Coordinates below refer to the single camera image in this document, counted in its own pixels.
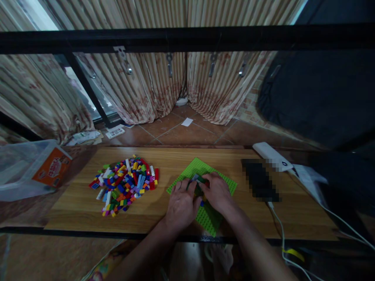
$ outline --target plastic storage box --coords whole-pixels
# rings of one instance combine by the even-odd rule
[[[55,140],[2,146],[0,159],[0,201],[54,192],[71,162]]]

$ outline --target curtain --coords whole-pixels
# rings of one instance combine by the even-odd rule
[[[17,2],[0,2],[1,31],[36,30]],[[0,55],[0,110],[60,144],[94,128],[91,116],[51,54]],[[0,130],[2,143],[24,141]]]
[[[111,28],[213,27],[290,24],[304,0],[40,0],[61,30]],[[173,77],[165,54],[127,54],[126,75],[117,54],[78,54],[95,82],[129,124],[152,122],[170,113],[179,96],[214,124],[227,124],[271,57],[252,52],[239,77],[244,52],[218,55],[209,78],[209,53],[174,53]]]

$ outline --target person's left hand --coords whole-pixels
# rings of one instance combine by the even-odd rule
[[[178,181],[172,188],[167,213],[164,217],[167,230],[176,235],[192,223],[202,201],[201,197],[193,200],[196,181],[191,182],[189,189],[186,190],[188,183],[189,179],[186,178],[182,182]]]

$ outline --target person's right hand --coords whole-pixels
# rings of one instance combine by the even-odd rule
[[[227,183],[218,173],[212,172],[210,174],[205,174],[202,178],[210,182],[210,188],[202,183],[199,183],[199,186],[203,190],[211,206],[219,213],[224,215],[225,211],[228,210],[230,206],[236,205],[230,195]]]

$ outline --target wooden tabletop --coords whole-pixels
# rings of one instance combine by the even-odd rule
[[[96,200],[98,190],[90,189],[88,184],[104,164],[131,158],[133,154],[159,168],[159,185],[136,200],[128,211],[120,211],[115,218],[103,217],[104,203]],[[166,213],[169,201],[166,189],[195,157],[237,182],[233,195],[236,203],[266,238],[280,238],[270,210],[252,196],[242,171],[241,159],[259,159],[251,149],[100,148],[52,207],[45,229],[147,233]],[[282,198],[274,206],[287,239],[337,240],[332,231],[335,224],[295,178],[288,173],[271,175]],[[226,222],[220,231],[224,236],[233,236]],[[194,222],[184,234],[201,232],[201,227]]]

